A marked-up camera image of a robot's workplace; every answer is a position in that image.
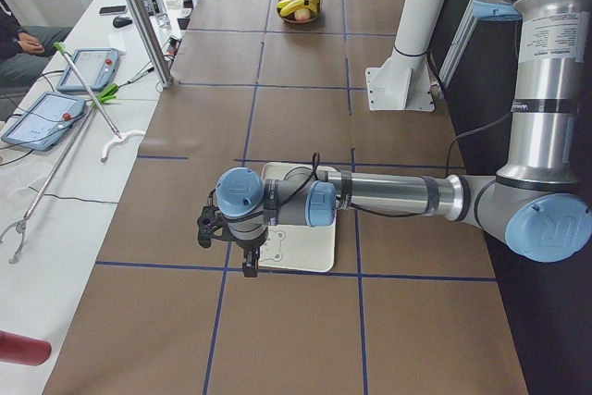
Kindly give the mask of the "yellow banana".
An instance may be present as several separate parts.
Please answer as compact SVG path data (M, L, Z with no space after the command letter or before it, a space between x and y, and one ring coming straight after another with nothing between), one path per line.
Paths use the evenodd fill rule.
M281 10L282 8L284 8L285 6L287 6L288 4L290 4L291 2L300 2L300 3L302 3L303 0L278 0L277 1L277 10Z
M304 0L288 0L288 2L280 9L279 15L282 18L287 18L295 11L304 7Z
M321 0L309 0L307 7L308 9L312 12L312 14L314 16L318 15L318 10L319 10L319 6L320 6L320 1Z

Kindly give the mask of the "woven wicker basket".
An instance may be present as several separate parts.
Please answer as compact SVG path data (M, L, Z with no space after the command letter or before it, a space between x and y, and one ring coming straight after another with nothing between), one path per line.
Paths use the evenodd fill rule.
M290 23L308 23L315 20L321 12L322 0L277 0L278 16Z

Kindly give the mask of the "white bear tray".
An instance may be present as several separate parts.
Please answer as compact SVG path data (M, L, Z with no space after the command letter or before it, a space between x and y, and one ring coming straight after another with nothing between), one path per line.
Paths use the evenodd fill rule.
M311 166L280 162L266 163L262 179L295 179L300 184ZM258 265L309 272L327 272L334 265L336 219L330 226L277 225L268 228L267 240L260 247Z

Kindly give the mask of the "black computer mouse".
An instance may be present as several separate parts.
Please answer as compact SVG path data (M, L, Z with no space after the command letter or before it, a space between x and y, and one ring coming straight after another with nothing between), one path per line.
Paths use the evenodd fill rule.
M133 19L131 19L130 17L124 17L124 16L116 16L112 20L112 26L115 29L124 28L126 26L131 25L132 23L133 23Z

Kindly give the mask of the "black smartphone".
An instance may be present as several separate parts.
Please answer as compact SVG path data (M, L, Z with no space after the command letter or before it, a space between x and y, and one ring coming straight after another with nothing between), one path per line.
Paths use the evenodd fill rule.
M127 12L127 7L123 6L102 6L99 9L100 16L117 16Z

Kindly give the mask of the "far blue teach pendant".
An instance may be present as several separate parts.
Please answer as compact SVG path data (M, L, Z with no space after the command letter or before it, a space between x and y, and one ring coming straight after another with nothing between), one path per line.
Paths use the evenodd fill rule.
M117 73L119 51L114 48L77 49L71 59L91 89L99 93ZM71 67L64 70L56 89L61 93L87 93Z

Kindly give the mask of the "blue teach pendant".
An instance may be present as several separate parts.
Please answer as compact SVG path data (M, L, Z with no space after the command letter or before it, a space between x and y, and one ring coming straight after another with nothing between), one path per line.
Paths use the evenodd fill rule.
M117 73L119 51L114 48L77 49L71 59L91 89L99 93ZM61 93L87 93L71 67L64 70L56 89Z
M11 146L47 151L83 116L86 102L78 96L46 92L8 128L1 140Z

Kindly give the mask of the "long metal reacher grabber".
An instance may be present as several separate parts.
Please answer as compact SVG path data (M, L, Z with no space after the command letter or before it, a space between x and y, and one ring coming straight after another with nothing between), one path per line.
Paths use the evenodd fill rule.
M91 110L81 120L81 123L79 124L79 126L73 130L72 136L71 136L70 140L68 141L64 151L61 153L61 155L55 161L54 166L50 170L48 176L46 177L46 179L43 182L40 189L37 191L35 197L33 198L28 209L25 211L23 217L20 218L19 220L15 221L14 223L10 224L9 226L7 226L4 229L4 231L1 233L1 241L4 240L5 235L11 229L14 229L14 231L20 236L20 242L19 242L18 248L16 249L16 251L14 251L13 255L8 259L8 263L10 265L15 265L19 262L20 257L22 255L22 250L23 250L23 247L25 244L25 237L26 237L26 230L27 230L28 221L33 216L33 213L34 213L35 209L37 208L38 204L40 203L43 195L45 194L45 192L47 191L49 186L52 184L52 182L54 181L54 178L55 178L58 170L61 168L61 166L63 165L63 163L67 159L70 151L72 150L74 144L77 142L79 136L85 130L87 124L89 123L91 118L97 113L98 110L99 110L99 108L97 106L92 107Z

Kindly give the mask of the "near blue teach pendant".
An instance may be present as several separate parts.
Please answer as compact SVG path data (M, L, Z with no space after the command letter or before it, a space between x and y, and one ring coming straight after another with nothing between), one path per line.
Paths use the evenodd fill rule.
M86 102L78 96L46 92L8 128L1 140L11 146L47 151L83 116Z

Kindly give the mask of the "red cylinder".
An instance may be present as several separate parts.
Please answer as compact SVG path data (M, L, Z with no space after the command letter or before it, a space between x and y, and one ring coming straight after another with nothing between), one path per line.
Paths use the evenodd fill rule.
M11 364L37 366L48 360L51 344L11 332L1 331L1 361Z

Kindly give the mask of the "seated person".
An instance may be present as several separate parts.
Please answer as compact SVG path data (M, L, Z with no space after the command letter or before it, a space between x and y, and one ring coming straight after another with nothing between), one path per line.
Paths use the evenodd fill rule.
M1 3L1 87L31 86L39 79L72 27L22 26Z

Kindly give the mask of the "white pedestal base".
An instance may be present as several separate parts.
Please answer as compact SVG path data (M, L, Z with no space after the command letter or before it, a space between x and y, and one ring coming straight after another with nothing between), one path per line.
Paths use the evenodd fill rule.
M444 0L405 0L391 56L379 68L365 70L372 111L435 109L426 63Z

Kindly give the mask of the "green handled reacher grabber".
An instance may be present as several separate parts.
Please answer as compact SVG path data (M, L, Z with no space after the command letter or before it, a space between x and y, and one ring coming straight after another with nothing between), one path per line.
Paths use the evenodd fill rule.
M55 43L54 47L56 50L64 57L66 62L68 63L71 70L74 72L76 77L79 79L81 85L83 86L84 90L90 95L92 102L95 105L95 108L101 113L103 118L105 119L106 123L108 124L109 128L114 133L114 137L105 144L103 147L102 155L101 155L101 163L104 164L108 159L109 150L112 148L113 145L118 143L123 143L127 138L133 136L144 136L144 130L130 130L130 131L120 131L116 124L113 122L111 117L106 113L105 108L103 107L102 103L99 101L95 93L92 91L90 85L87 83L86 79L83 78L82 74L76 67L75 63L71 59L70 54L67 52L66 47L63 43Z

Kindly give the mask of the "aluminium frame post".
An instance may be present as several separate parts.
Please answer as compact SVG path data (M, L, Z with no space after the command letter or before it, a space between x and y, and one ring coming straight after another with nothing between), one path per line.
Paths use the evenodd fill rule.
M144 9L142 0L126 0L126 2L160 84L166 90L172 85L174 78L154 33L152 22Z

